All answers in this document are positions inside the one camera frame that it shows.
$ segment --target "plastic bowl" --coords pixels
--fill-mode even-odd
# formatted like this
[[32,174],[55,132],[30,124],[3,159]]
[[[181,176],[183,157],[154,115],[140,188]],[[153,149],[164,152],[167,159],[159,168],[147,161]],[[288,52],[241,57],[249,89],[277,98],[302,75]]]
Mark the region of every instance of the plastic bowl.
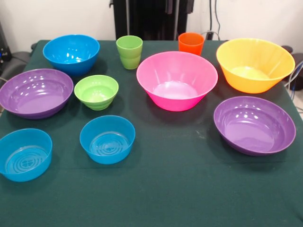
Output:
[[0,140],[0,173],[24,182],[39,177],[52,161],[51,137],[39,129],[21,129]]
[[187,52],[162,52],[145,59],[137,80],[154,103],[169,111],[194,107],[218,81],[214,66]]
[[100,164],[114,164],[132,149],[135,129],[119,116],[102,116],[88,122],[80,133],[80,143],[88,156]]
[[281,107],[250,96],[220,103],[214,111],[214,123],[233,148],[251,156],[280,152],[296,135],[293,120]]
[[90,36],[65,35],[49,41],[43,55],[54,68],[76,77],[91,69],[99,50],[99,42]]
[[92,110],[104,110],[114,100],[119,89],[115,79],[94,75],[80,80],[75,86],[76,97]]
[[0,89],[0,105],[20,117],[42,119],[61,110],[73,91],[71,78],[52,69],[14,76]]
[[233,39],[217,50],[227,82],[246,93],[261,93],[294,70],[294,59],[283,47],[260,39]]

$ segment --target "green tablecloth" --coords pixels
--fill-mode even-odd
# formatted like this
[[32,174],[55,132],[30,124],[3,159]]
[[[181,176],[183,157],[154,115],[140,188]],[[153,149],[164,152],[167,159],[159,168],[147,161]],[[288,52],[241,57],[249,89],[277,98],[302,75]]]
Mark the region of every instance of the green tablecloth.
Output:
[[[56,115],[25,120],[4,112],[0,137],[35,127],[53,139],[53,160],[41,177],[14,183],[0,177],[0,227],[300,227],[303,226],[303,122],[281,84],[257,95],[284,108],[297,136],[286,151],[249,157],[230,148],[213,123],[223,100],[244,95],[225,81],[215,57],[221,42],[205,42],[203,56],[219,81],[193,109],[172,113],[158,108],[125,70],[115,42],[101,41],[89,73],[106,74],[120,86],[112,105],[92,111],[74,95]],[[40,41],[26,70],[50,68]],[[177,42],[144,42],[142,59]],[[79,143],[91,119],[115,114],[129,119],[137,136],[121,163],[94,163]]]

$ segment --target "white wall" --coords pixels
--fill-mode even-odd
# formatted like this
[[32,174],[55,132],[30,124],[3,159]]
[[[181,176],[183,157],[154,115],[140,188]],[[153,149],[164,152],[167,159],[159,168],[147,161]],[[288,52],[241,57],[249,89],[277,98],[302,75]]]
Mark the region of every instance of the white wall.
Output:
[[12,52],[29,51],[41,39],[86,34],[114,40],[109,0],[0,0],[0,22]]
[[[217,31],[212,2],[213,30]],[[303,0],[217,0],[217,13],[221,39],[261,38],[303,52]],[[209,0],[195,0],[187,31],[208,29]]]
[[[220,37],[255,37],[303,52],[303,0],[217,0]],[[114,40],[109,0],[0,0],[0,21],[13,52],[30,50],[40,39],[82,33]],[[195,0],[187,30],[209,29],[209,0]],[[213,30],[217,24],[213,13]]]

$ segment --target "bowl rim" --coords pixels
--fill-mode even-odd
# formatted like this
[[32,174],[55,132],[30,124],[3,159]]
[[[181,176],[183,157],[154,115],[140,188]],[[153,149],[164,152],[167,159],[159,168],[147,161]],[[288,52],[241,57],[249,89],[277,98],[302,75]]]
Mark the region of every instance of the bowl rim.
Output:
[[[90,56],[89,58],[87,58],[87,59],[85,59],[85,60],[83,60],[83,61],[80,61],[80,62],[59,62],[59,61],[54,61],[54,60],[51,60],[50,58],[48,58],[48,57],[46,56],[46,54],[45,54],[45,48],[46,48],[52,41],[55,41],[55,40],[58,40],[58,39],[61,39],[61,38],[63,38],[63,37],[67,37],[67,36],[84,36],[84,37],[88,37],[88,38],[94,40],[94,41],[98,44],[98,49],[97,49],[96,53],[94,53],[92,56]],[[88,61],[89,59],[92,59],[93,57],[95,57],[95,56],[99,53],[99,51],[100,51],[100,43],[98,42],[98,40],[95,39],[95,38],[93,38],[93,37],[91,37],[91,36],[89,36],[89,35],[83,35],[83,34],[69,34],[69,35],[62,35],[62,36],[56,37],[56,38],[54,38],[54,39],[48,41],[47,44],[45,44],[45,46],[43,47],[43,50],[42,50],[43,56],[44,56],[48,61],[53,62],[53,63],[56,63],[56,64],[62,64],[62,65],[72,65],[72,64],[79,64],[79,63],[82,63],[82,62],[86,62],[86,61]]]
[[[82,138],[83,130],[84,130],[85,127],[87,127],[89,124],[93,123],[93,122],[96,121],[97,119],[99,119],[99,118],[108,118],[108,117],[110,117],[110,118],[113,118],[113,117],[114,117],[114,118],[120,118],[120,119],[122,119],[123,121],[128,122],[128,123],[131,125],[132,130],[134,131],[134,138],[133,138],[132,141],[129,143],[129,145],[127,146],[127,148],[124,149],[122,152],[120,152],[120,153],[118,153],[118,154],[113,154],[113,155],[108,155],[108,156],[93,154],[93,153],[91,153],[90,150],[86,150],[86,149],[84,148],[83,144],[82,144],[82,139],[81,139],[81,138]],[[119,154],[121,154],[121,153],[124,153],[127,149],[129,149],[129,148],[133,145],[135,138],[136,138],[136,129],[135,129],[134,125],[130,122],[130,120],[128,120],[128,119],[126,119],[126,118],[124,118],[124,117],[121,117],[121,116],[117,116],[117,115],[104,115],[104,116],[96,117],[96,118],[90,120],[89,122],[87,122],[87,123],[83,126],[83,128],[81,129],[81,132],[80,132],[80,136],[79,136],[80,144],[81,144],[82,148],[85,150],[86,153],[89,153],[89,154],[94,155],[94,156],[97,156],[97,157],[105,157],[105,158],[107,158],[107,157],[113,157],[113,156],[119,155]]]
[[45,110],[45,111],[42,111],[42,112],[33,112],[33,113],[22,113],[22,112],[17,112],[17,111],[14,111],[14,110],[11,110],[11,108],[9,108],[8,106],[6,105],[3,105],[2,103],[2,99],[0,98],[0,105],[6,109],[7,111],[11,112],[11,113],[14,113],[14,114],[17,114],[17,115],[22,115],[22,116],[36,116],[36,115],[43,115],[44,113],[48,112],[48,111],[51,111],[55,108],[57,108],[58,106],[62,105],[63,103],[65,103],[71,96],[72,92],[73,92],[73,88],[74,88],[74,83],[71,79],[70,76],[68,76],[66,73],[62,72],[62,71],[59,71],[59,70],[55,70],[55,69],[34,69],[34,70],[29,70],[29,71],[25,71],[25,72],[22,72],[22,73],[19,73],[17,75],[15,75],[14,77],[12,77],[11,79],[9,79],[7,82],[5,82],[5,84],[0,88],[0,94],[1,94],[1,91],[2,89],[7,86],[8,83],[10,83],[11,81],[13,81],[15,78],[17,77],[20,77],[20,76],[23,76],[24,74],[27,74],[29,72],[33,72],[33,71],[41,71],[41,70],[47,70],[47,71],[56,71],[56,72],[59,72],[62,74],[62,76],[66,77],[69,81],[69,85],[71,87],[71,90],[69,91],[69,94],[67,95],[67,97],[60,103],[58,104],[57,106],[51,108],[51,109],[48,109],[48,110]]
[[283,78],[287,77],[288,75],[290,75],[294,68],[295,68],[295,61],[294,61],[294,58],[293,56],[287,51],[285,50],[282,46],[279,46],[278,44],[276,43],[273,43],[271,41],[268,41],[268,40],[264,40],[264,39],[258,39],[258,38],[236,38],[236,39],[231,39],[231,40],[228,40],[224,43],[222,43],[217,51],[216,51],[216,58],[217,58],[217,61],[218,63],[220,64],[220,66],[222,68],[224,68],[225,70],[229,71],[230,73],[232,73],[233,75],[237,76],[237,77],[241,77],[239,76],[238,74],[235,74],[233,72],[231,72],[230,70],[228,70],[226,68],[225,65],[223,65],[220,61],[219,61],[219,57],[218,57],[218,52],[220,51],[220,49],[222,48],[222,46],[225,46],[227,43],[231,43],[231,42],[236,42],[236,41],[239,41],[239,40],[245,40],[245,41],[259,41],[259,42],[264,42],[264,43],[267,43],[267,44],[270,44],[270,45],[274,45],[276,47],[278,47],[279,49],[281,49],[282,51],[284,51],[284,53],[286,53],[291,59],[292,59],[292,62],[293,62],[293,66],[292,66],[292,70],[290,70],[288,73],[284,74],[283,76],[280,76],[280,77],[277,77],[277,78],[269,78],[269,79],[251,79],[251,78],[245,78],[245,79],[248,79],[248,80],[253,80],[253,81],[274,81],[274,80],[282,80]]
[[[139,78],[138,78],[138,77],[139,77],[139,72],[141,71],[141,67],[142,67],[143,63],[144,63],[147,59],[153,58],[153,57],[155,57],[155,56],[157,56],[157,55],[162,55],[162,54],[167,54],[167,53],[176,53],[176,54],[188,55],[188,56],[192,56],[192,57],[195,57],[195,58],[200,58],[200,59],[202,59],[203,61],[207,62],[207,64],[209,64],[210,67],[212,68],[212,70],[214,71],[215,83],[214,83],[212,86],[210,86],[210,87],[207,89],[206,92],[204,92],[204,93],[202,93],[202,94],[199,94],[199,95],[197,95],[197,96],[190,97],[190,98],[166,98],[166,97],[163,97],[163,96],[159,96],[159,95],[154,94],[153,91],[150,91],[150,90],[146,89],[146,88],[141,84],[141,82],[140,82],[140,80],[139,80]],[[147,57],[147,58],[144,59],[144,60],[141,62],[141,64],[139,65],[139,67],[138,67],[138,69],[137,69],[137,72],[136,72],[136,77],[137,77],[138,83],[140,84],[140,86],[141,86],[145,91],[147,91],[148,93],[151,93],[153,96],[157,96],[157,97],[160,97],[160,98],[165,98],[165,99],[168,99],[168,100],[191,100],[191,99],[195,99],[195,98],[199,98],[199,97],[205,96],[205,95],[207,95],[207,94],[208,94],[208,93],[217,85],[217,83],[218,83],[218,72],[217,72],[215,66],[214,66],[209,60],[207,60],[207,59],[205,59],[205,58],[203,58],[203,57],[201,57],[201,56],[199,56],[199,55],[196,55],[196,54],[193,54],[193,53],[188,53],[188,52],[182,52],[182,51],[165,51],[165,52],[156,53],[156,54],[153,54],[153,55]]]
[[[139,46],[137,46],[137,47],[133,47],[133,48],[125,48],[125,47],[122,47],[122,46],[120,46],[119,44],[118,44],[118,41],[120,40],[120,39],[123,39],[123,38],[125,38],[125,37],[135,37],[135,38],[138,38],[139,40],[140,40],[140,45]],[[121,48],[121,49],[124,49],[124,50],[134,50],[134,49],[137,49],[137,48],[140,48],[140,47],[142,47],[142,45],[143,45],[143,40],[142,40],[142,38],[140,38],[140,37],[138,37],[138,36],[136,36],[136,35],[124,35],[124,36],[122,36],[122,37],[120,37],[120,38],[118,38],[117,40],[116,40],[116,45],[119,47],[119,48]]]
[[[269,103],[270,105],[273,105],[273,106],[277,107],[277,108],[280,109],[284,114],[286,114],[286,115],[289,117],[290,122],[291,122],[291,126],[292,126],[293,129],[294,129],[293,138],[292,138],[291,141],[288,143],[288,145],[283,146],[282,148],[277,149],[277,150],[275,150],[275,151],[271,151],[271,152],[262,152],[262,151],[255,151],[255,150],[251,150],[251,149],[248,149],[248,148],[244,148],[244,147],[238,145],[237,143],[234,143],[233,141],[229,140],[229,139],[225,136],[225,134],[219,129],[218,124],[217,124],[217,121],[215,120],[215,117],[214,117],[214,116],[215,116],[215,113],[218,111],[218,108],[220,108],[220,106],[221,106],[222,104],[224,104],[225,102],[228,102],[228,101],[230,101],[230,100],[232,100],[232,99],[239,99],[239,98],[249,98],[249,99],[255,99],[255,100],[256,100],[256,99],[262,100],[263,102]],[[222,101],[222,102],[215,108],[214,114],[213,114],[213,120],[214,120],[214,124],[215,124],[217,130],[219,131],[219,133],[220,133],[226,140],[228,140],[230,143],[232,143],[233,145],[235,145],[235,146],[237,146],[237,147],[239,147],[239,148],[241,148],[241,149],[244,149],[244,150],[249,151],[250,153],[270,155],[270,154],[275,154],[275,153],[281,152],[281,151],[285,150],[286,148],[288,148],[288,147],[293,143],[293,141],[294,141],[294,139],[295,139],[295,137],[296,137],[296,127],[295,127],[294,121],[293,121],[293,119],[290,117],[290,115],[289,115],[282,107],[278,106],[277,104],[275,104],[275,103],[273,103],[273,102],[270,102],[270,101],[268,101],[268,100],[266,100],[266,99],[259,98],[259,97],[255,97],[255,96],[235,96],[235,97],[231,97],[231,98],[225,99],[224,101]]]
[[[98,78],[98,77],[99,77],[99,78],[109,78],[109,79],[111,79],[112,81],[114,81],[115,84],[117,85],[117,89],[116,89],[116,91],[114,92],[114,94],[113,94],[111,97],[109,97],[108,99],[103,100],[103,101],[98,101],[98,102],[89,102],[89,101],[86,101],[86,100],[80,98],[80,97],[77,95],[76,87],[77,87],[77,86],[80,86],[81,83],[83,83],[83,81],[85,81],[85,80],[87,80],[87,79],[89,79],[89,78],[92,78],[92,77],[96,77],[96,78]],[[119,91],[119,83],[118,83],[114,78],[112,78],[112,77],[110,77],[110,76],[107,76],[107,75],[98,75],[98,74],[97,74],[97,75],[91,75],[91,76],[88,76],[88,77],[85,77],[85,78],[81,79],[81,80],[75,85],[75,87],[74,87],[74,94],[75,94],[76,98],[79,99],[80,101],[86,102],[86,103],[100,103],[100,102],[105,102],[105,101],[110,100],[111,98],[115,97],[115,96],[117,95],[118,91]]]
[[46,135],[46,137],[47,137],[47,139],[49,140],[50,145],[51,145],[50,150],[49,150],[49,153],[47,154],[46,159],[44,159],[39,165],[37,165],[36,167],[34,167],[34,168],[30,169],[30,170],[27,170],[27,171],[25,171],[25,172],[20,172],[20,173],[14,173],[14,174],[5,173],[5,172],[1,172],[1,171],[0,171],[0,174],[3,174],[3,175],[20,175],[20,174],[26,174],[26,173],[28,173],[28,172],[30,172],[30,171],[36,169],[36,168],[37,168],[38,166],[40,166],[42,163],[44,163],[44,162],[49,158],[49,156],[51,156],[52,153],[53,153],[53,140],[52,140],[52,137],[51,137],[47,132],[45,132],[45,131],[43,131],[43,130],[41,130],[41,129],[36,129],[36,128],[25,128],[25,129],[15,130],[15,131],[12,131],[12,132],[6,134],[4,137],[2,137],[2,138],[0,139],[0,141],[1,141],[2,139],[4,139],[4,138],[6,138],[6,137],[8,137],[8,136],[11,136],[11,135],[13,135],[13,134],[15,134],[15,133],[18,133],[18,132],[20,132],[20,131],[38,131],[38,132],[40,132],[40,133]]

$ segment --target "green bowl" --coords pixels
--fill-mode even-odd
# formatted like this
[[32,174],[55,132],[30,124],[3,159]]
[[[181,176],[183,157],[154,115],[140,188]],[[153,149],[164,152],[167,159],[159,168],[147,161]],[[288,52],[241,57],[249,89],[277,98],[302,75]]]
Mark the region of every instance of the green bowl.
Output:
[[92,110],[104,110],[114,100],[119,89],[117,81],[109,76],[94,75],[80,80],[75,96]]

